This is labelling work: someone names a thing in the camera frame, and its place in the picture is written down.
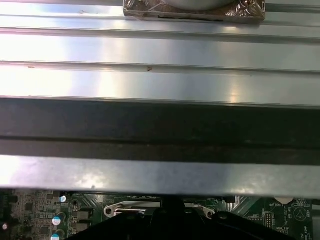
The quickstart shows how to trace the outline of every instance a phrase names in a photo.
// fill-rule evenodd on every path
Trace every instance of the capacitor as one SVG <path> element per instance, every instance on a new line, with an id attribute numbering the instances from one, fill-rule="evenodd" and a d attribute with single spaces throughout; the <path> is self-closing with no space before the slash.
<path id="1" fill-rule="evenodd" d="M 66 214 L 64 212 L 59 212 L 53 219 L 52 224 L 55 226 L 59 226 L 61 223 L 63 223 L 66 219 Z"/>
<path id="2" fill-rule="evenodd" d="M 59 197 L 60 203 L 65 203 L 67 201 L 67 197 L 65 195 Z"/>
<path id="3" fill-rule="evenodd" d="M 9 228 L 9 225 L 6 222 L 2 222 L 2 223 L 0 223 L 0 225 L 1 225 L 2 231 L 6 231 Z"/>
<path id="4" fill-rule="evenodd" d="M 58 234 L 53 234 L 50 239 L 51 240 L 60 240 L 60 237 Z"/>
<path id="5" fill-rule="evenodd" d="M 65 238 L 65 231 L 63 231 L 62 229 L 58 229 L 54 234 L 58 235 L 60 240 Z"/>

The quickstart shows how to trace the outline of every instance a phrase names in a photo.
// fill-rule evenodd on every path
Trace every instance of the green circuit board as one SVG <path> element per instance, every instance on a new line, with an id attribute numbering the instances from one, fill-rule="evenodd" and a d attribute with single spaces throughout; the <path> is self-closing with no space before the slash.
<path id="1" fill-rule="evenodd" d="M 92 193 L 66 194 L 58 191 L 0 191 L 0 221 L 14 218 L 19 224 L 1 240 L 63 240 L 108 219 L 104 208 L 124 201 L 159 202 L 158 197 Z M 186 198 L 214 212 L 228 211 L 255 223 L 294 237 L 313 239 L 310 200 L 293 199 L 281 204 L 274 198 L 236 197 L 227 203 L 222 198 Z"/>

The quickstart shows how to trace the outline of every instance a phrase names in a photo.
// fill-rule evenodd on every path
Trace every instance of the aluminum rail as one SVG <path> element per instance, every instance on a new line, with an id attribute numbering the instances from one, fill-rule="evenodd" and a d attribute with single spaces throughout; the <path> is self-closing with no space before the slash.
<path id="1" fill-rule="evenodd" d="M 0 2 L 0 96 L 318 107 L 320 4 L 301 3 L 269 0 L 249 26 L 125 19 L 117 0 Z M 0 164 L 2 188 L 320 198 L 319 166 L 3 153 Z"/>
<path id="2" fill-rule="evenodd" d="M 0 2 L 0 96 L 320 105 L 314 0 L 269 1 L 260 26 L 125 19 L 120 0 L 19 2 Z"/>

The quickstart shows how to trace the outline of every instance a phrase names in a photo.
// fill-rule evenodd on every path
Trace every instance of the chip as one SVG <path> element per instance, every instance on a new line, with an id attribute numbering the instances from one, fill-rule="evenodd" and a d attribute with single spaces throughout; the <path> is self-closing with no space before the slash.
<path id="1" fill-rule="evenodd" d="M 89 228 L 88 223 L 77 223 L 76 224 L 76 231 L 77 232 L 82 232 L 84 230 L 87 230 Z"/>
<path id="2" fill-rule="evenodd" d="M 54 199 L 54 195 L 53 194 L 47 194 L 46 195 L 46 199 L 47 200 L 52 200 L 52 199 Z"/>
<path id="3" fill-rule="evenodd" d="M 34 208 L 33 203 L 26 203 L 24 206 L 24 210 L 26 211 L 32 211 L 33 208 Z"/>
<path id="4" fill-rule="evenodd" d="M 89 212 L 88 211 L 78 211 L 78 219 L 79 220 L 86 220 L 89 219 Z"/>
<path id="5" fill-rule="evenodd" d="M 49 235 L 49 228 L 48 227 L 41 227 L 40 234 L 41 235 Z"/>

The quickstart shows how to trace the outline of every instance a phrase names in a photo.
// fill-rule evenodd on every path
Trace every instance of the screw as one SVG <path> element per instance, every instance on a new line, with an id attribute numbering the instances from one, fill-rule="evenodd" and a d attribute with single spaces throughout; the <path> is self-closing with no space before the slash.
<path id="1" fill-rule="evenodd" d="M 105 213 L 110 215 L 112 213 L 112 210 L 110 208 L 108 208 L 107 210 L 105 210 Z"/>

